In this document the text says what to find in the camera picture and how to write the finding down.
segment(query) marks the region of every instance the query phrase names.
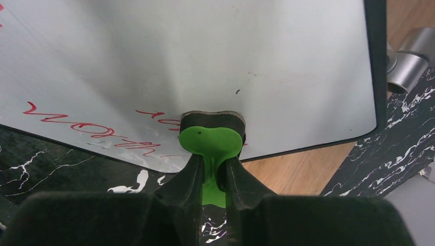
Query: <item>green plastic part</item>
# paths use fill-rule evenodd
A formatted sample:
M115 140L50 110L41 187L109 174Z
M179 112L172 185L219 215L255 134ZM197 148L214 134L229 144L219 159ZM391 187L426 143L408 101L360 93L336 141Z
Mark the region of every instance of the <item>green plastic part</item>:
M225 160L242 150L240 134L225 127L189 127L180 133L179 140L185 150L204 157L203 205L225 208L225 192L218 188L217 171Z

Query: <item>red writing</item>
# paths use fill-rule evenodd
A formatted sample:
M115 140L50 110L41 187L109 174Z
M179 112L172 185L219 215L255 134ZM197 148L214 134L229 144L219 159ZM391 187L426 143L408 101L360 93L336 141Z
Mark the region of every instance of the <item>red writing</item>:
M163 112L157 112L157 113L149 113L149 112L144 112L144 111L139 111L136 110L137 113L141 113L141 114L150 114L151 118L154 119L157 116L160 115L165 115L165 113ZM178 119L159 119L157 120L157 122L162 123L162 124L168 124L168 125L174 125L174 126L180 126L180 120ZM180 128L170 128L168 129L169 131L179 131Z
M125 147L128 150L131 150L131 149L151 150L150 152L145 153L144 156L147 156L148 154L151 154L152 152L154 152L155 149L153 149L153 147L160 146L158 144L153 144L152 142L135 142L135 141L129 141L126 139L122 139L122 140L127 142L127 143L119 143L119 144L114 145L114 146L115 147Z
M30 101L28 101L27 103L32 108L23 112L23 114L51 116L51 117L46 117L44 119L41 119L41 121L42 122L51 122L51 123L71 124L70 128L75 130L75 131L94 134L94 135L91 135L92 138L102 138L102 137L109 137L109 136L121 137L123 143L118 143L118 144L114 145L115 147L121 147L121 148L125 148L125 149L146 149L146 150L149 150L147 153L143 154L143 156L154 157L154 156L149 156L148 154L155 152L155 149L154 149L155 147L161 146L159 144L155 144L152 142L136 142L136 141L127 140L128 137L115 135L114 129L112 129L110 127L105 127L102 125L94 124L94 123L74 122L74 121L58 121L55 119L67 118L68 115L66 115L66 114L35 113L35 111L37 110L36 105Z

